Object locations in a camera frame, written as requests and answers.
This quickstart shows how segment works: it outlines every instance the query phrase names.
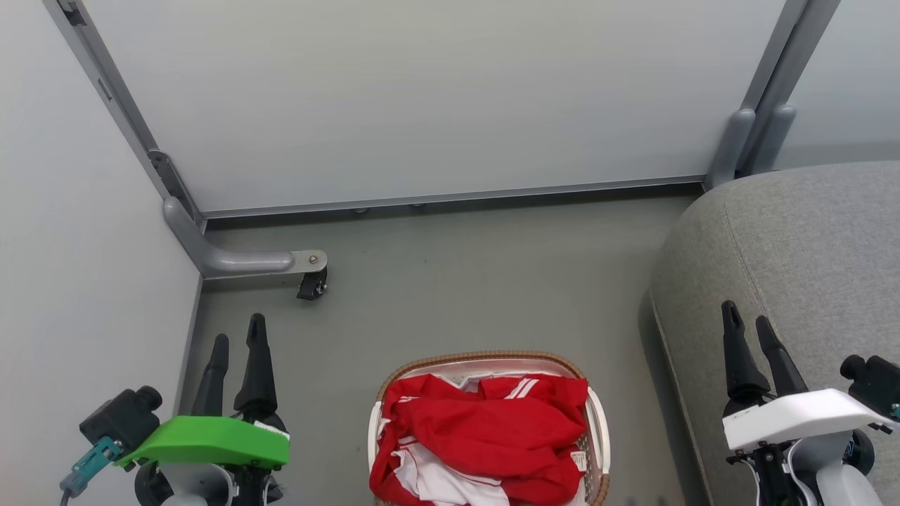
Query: gray ottoman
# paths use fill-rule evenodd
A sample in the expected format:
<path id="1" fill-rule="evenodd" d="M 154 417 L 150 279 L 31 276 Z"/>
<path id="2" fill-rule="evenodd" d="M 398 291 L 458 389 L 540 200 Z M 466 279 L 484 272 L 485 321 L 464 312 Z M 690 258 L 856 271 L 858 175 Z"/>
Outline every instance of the gray ottoman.
<path id="1" fill-rule="evenodd" d="M 839 367 L 850 354 L 900 362 L 900 162 L 795 168 L 718 187 L 672 230 L 650 296 L 710 500 L 751 505 L 749 470 L 725 463 L 719 305 L 737 302 L 770 380 L 752 324 L 760 314 L 811 389 L 846 391 Z M 877 451 L 868 478 L 884 504 L 900 504 L 900 434 L 868 433 Z"/>

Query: laundry basket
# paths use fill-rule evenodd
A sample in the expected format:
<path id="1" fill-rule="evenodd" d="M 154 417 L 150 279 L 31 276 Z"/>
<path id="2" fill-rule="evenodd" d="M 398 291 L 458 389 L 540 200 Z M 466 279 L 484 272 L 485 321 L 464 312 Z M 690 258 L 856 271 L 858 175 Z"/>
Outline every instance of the laundry basket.
<path id="1" fill-rule="evenodd" d="M 382 418 L 384 393 L 395 381 L 418 375 L 441 375 L 455 382 L 473 375 L 527 374 L 557 375 L 567 378 L 583 378 L 578 367 L 565 358 L 550 353 L 534 351 L 482 351 L 459 353 L 442 357 L 416 360 L 397 369 L 378 391 L 378 398 L 369 417 L 369 471 L 372 471 L 375 455 L 378 453 L 378 426 Z M 589 430 L 579 439 L 578 447 L 588 458 L 588 470 L 584 475 L 585 502 L 590 506 L 600 506 L 607 498 L 609 489 L 609 432 L 603 406 L 594 391 L 588 387 L 588 401 L 584 410 Z M 391 506 L 375 500 L 377 506 Z"/>

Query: white partition panel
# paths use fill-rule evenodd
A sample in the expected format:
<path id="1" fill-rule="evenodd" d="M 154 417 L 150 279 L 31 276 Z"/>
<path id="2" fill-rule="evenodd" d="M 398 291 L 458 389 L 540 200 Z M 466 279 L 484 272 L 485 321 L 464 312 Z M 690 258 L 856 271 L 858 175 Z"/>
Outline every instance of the white partition panel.
<path id="1" fill-rule="evenodd" d="M 843 0 L 797 82 L 776 168 L 900 158 L 900 3 Z"/>
<path id="2" fill-rule="evenodd" d="M 85 0 L 200 209 L 697 176 L 784 0 Z"/>
<path id="3" fill-rule="evenodd" d="M 44 4 L 3 8 L 0 503 L 59 504 L 103 402 L 149 384 L 171 416 L 200 276 Z M 134 473 L 72 503 L 136 506 Z"/>

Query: red and white garment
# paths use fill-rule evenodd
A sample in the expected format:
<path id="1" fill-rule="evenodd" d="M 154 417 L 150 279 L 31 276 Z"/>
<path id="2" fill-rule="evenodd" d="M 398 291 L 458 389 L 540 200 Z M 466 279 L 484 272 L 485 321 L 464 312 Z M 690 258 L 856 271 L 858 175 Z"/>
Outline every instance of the red and white garment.
<path id="1" fill-rule="evenodd" d="M 583 379 L 435 375 L 394 382 L 369 487 L 401 506 L 581 506 Z"/>

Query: teal connector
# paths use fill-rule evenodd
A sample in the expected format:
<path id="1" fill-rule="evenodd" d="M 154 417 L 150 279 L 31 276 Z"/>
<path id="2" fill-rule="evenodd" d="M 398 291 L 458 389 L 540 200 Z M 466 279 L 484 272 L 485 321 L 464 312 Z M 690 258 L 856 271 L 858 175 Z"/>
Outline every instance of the teal connector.
<path id="1" fill-rule="evenodd" d="M 59 489 L 68 492 L 68 497 L 78 497 L 85 491 L 88 482 L 112 461 L 122 456 L 122 448 L 112 438 L 105 436 L 72 466 L 72 472 L 59 482 Z"/>

